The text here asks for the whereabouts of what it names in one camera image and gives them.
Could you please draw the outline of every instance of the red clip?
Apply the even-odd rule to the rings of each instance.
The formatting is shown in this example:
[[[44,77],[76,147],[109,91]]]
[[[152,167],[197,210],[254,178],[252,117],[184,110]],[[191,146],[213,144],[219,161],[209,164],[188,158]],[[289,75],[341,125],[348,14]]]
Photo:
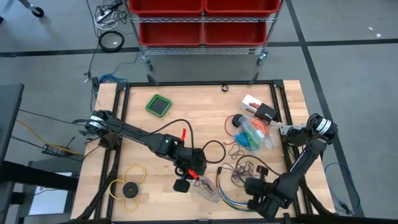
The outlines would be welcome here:
[[[249,106],[252,106],[255,109],[259,109],[260,108],[260,105],[258,105],[257,103],[249,103]]]
[[[181,141],[184,141],[185,139],[185,134],[187,133],[187,130],[185,128],[182,129],[182,137],[181,137]]]
[[[189,169],[188,173],[191,174],[191,176],[196,180],[199,176],[196,174],[193,170]]]

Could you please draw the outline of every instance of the red bin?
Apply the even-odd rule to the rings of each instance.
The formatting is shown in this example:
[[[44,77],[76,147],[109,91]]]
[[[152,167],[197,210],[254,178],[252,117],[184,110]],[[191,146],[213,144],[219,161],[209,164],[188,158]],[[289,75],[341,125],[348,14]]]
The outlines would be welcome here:
[[[197,46],[201,44],[199,22],[142,22],[140,43],[145,46]]]
[[[279,10],[279,0],[205,0],[207,16],[268,17]]]
[[[200,16],[203,0],[130,0],[129,8],[140,17]]]
[[[266,42],[265,22],[208,22],[206,45],[262,45]]]

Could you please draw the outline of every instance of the concrete floor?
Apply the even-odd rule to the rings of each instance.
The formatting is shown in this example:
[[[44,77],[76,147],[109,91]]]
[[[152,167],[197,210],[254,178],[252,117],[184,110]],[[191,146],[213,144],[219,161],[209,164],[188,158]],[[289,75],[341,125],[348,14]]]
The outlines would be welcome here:
[[[398,38],[398,1],[291,2],[306,41]],[[19,2],[15,2],[7,12],[0,12],[5,18],[0,25],[0,55],[96,47],[85,1],[32,0],[32,3],[42,7],[47,17],[33,17]],[[90,4],[94,9],[102,1],[90,0]],[[290,12],[288,7],[282,8],[271,42],[299,40]],[[132,32],[130,26],[120,24],[118,28],[126,33]],[[137,46],[133,35],[125,35],[125,38],[124,47]],[[161,82],[248,80],[259,71],[259,79],[298,79],[309,113],[323,114],[325,105],[321,107],[318,99],[322,93],[315,90],[314,76],[307,66],[308,55],[303,54],[302,48],[269,47],[268,51],[271,55],[261,67],[256,67],[256,56],[252,55],[153,56],[155,70],[152,75]],[[327,105],[339,126],[341,145],[361,197],[365,217],[398,218],[398,182],[394,178],[398,160],[394,146],[398,140],[393,132],[398,125],[397,51],[398,44],[309,47]],[[112,72],[119,63],[133,61],[136,54],[98,54],[92,74],[99,77]],[[91,56],[0,57],[0,79],[2,84],[25,85],[22,109],[65,120],[85,118],[90,114],[91,84],[83,83],[86,79],[83,74],[88,69]],[[130,82],[146,82],[147,73],[139,58],[134,65],[123,65],[116,75]],[[77,133],[77,127],[24,113],[19,113],[18,117],[45,139],[57,144],[66,144],[76,136],[71,147],[83,151],[84,139]],[[20,126],[14,128],[13,135],[38,143]],[[41,154],[38,149],[15,141],[11,141],[6,155],[7,160],[25,165],[29,161],[48,158],[51,157]],[[336,161],[334,147],[329,147],[323,158],[324,166]],[[340,199],[352,207],[339,168],[331,168],[327,178]],[[10,208],[7,223],[14,223],[16,211],[17,206]]]

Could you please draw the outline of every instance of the wooden tabletop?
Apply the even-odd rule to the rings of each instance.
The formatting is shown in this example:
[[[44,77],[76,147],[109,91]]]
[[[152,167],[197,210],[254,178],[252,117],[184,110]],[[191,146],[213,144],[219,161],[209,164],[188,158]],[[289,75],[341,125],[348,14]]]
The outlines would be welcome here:
[[[286,80],[284,85],[294,124],[306,123],[308,111],[305,106],[300,82],[298,80]],[[116,84],[102,84],[100,86],[96,110],[112,110],[115,89]],[[279,107],[282,110],[282,119],[285,121],[281,97],[279,91],[277,92]],[[158,118],[145,110],[146,104],[154,94],[160,94],[172,101],[172,106],[163,118]],[[230,85],[228,92],[221,91],[221,87],[216,85],[134,87],[130,89],[129,93],[126,122],[146,131],[153,131],[170,121],[184,118],[192,125],[195,147],[203,147],[206,142],[212,139],[220,142],[231,142],[232,137],[228,136],[224,131],[224,121],[232,114],[250,115],[239,107],[241,100],[247,94],[256,97],[269,106],[273,106],[269,85]],[[119,118],[123,98],[124,92],[121,93],[119,101]],[[179,137],[182,135],[183,128],[187,128],[185,123],[174,123],[162,130],[161,133]],[[227,130],[232,133],[234,131],[230,122],[227,123]],[[261,158],[276,172],[286,172],[278,130],[272,129],[271,136],[274,149],[261,149],[255,156]],[[189,131],[187,131],[185,139],[190,139]],[[97,144],[98,142],[95,141],[88,145],[86,154],[93,150]],[[185,147],[190,146],[190,141],[185,141]],[[227,146],[226,149],[227,151],[230,150],[231,146]],[[217,144],[210,144],[206,147],[205,153],[209,161],[217,161],[223,155],[222,148]],[[72,218],[79,216],[94,197],[100,182],[103,157],[104,149],[101,148],[85,159],[81,168]],[[259,164],[254,159],[248,160],[253,162],[255,166]],[[111,155],[110,161],[109,168],[113,161],[113,155]],[[233,166],[236,163],[228,154],[223,162]],[[118,178],[122,179],[124,171],[133,164],[140,164],[147,169],[145,180],[139,184],[139,208],[135,212],[129,213],[124,209],[122,200],[115,200],[112,221],[261,218],[256,212],[240,212],[228,207],[224,202],[210,202],[198,195],[193,187],[186,194],[175,192],[173,184],[177,176],[174,174],[173,164],[170,161],[156,157],[147,147],[124,138]],[[207,164],[205,175],[215,181],[216,170],[219,166],[221,164]],[[142,171],[134,168],[128,172],[126,180],[138,182],[141,177]],[[220,184],[225,193],[232,200],[247,202],[250,196],[244,193],[243,188],[232,184],[230,178],[231,171],[223,169]],[[272,182],[275,178],[276,175],[270,172],[266,180]],[[308,187],[317,199],[321,201],[325,208],[334,212],[333,202],[320,159],[317,159],[308,170],[306,179]],[[123,196],[122,187],[122,183],[116,184],[117,197]],[[305,211],[301,193],[299,193],[299,201],[302,211]],[[107,202],[108,193],[106,192],[103,200],[102,217],[105,217]],[[126,206],[134,208],[136,199],[128,199]],[[293,217],[295,216],[294,210],[290,206],[286,210],[280,209],[277,217],[281,217],[285,212],[289,212]]]

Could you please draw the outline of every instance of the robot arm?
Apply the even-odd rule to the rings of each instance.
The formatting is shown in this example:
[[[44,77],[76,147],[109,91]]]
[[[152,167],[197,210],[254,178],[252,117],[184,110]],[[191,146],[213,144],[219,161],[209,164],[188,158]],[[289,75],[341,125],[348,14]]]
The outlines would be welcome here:
[[[264,174],[267,172],[262,172],[260,179],[248,178],[244,185],[246,193],[253,196],[248,208],[270,220],[275,218],[279,207],[289,207],[299,189],[300,181],[327,145],[331,144],[338,131],[336,124],[319,114],[312,115],[306,127],[287,128],[288,131],[284,131],[286,127],[280,129],[283,141],[293,146],[306,144],[290,170],[280,175],[273,183],[264,182]]]
[[[117,119],[110,111],[94,111],[85,128],[88,132],[101,136],[100,144],[115,147],[119,135],[143,144],[149,150],[175,166],[175,173],[181,177],[174,184],[174,190],[187,192],[187,179],[196,179],[206,171],[206,157],[202,149],[184,147],[184,140],[169,134],[148,133],[140,128]]]

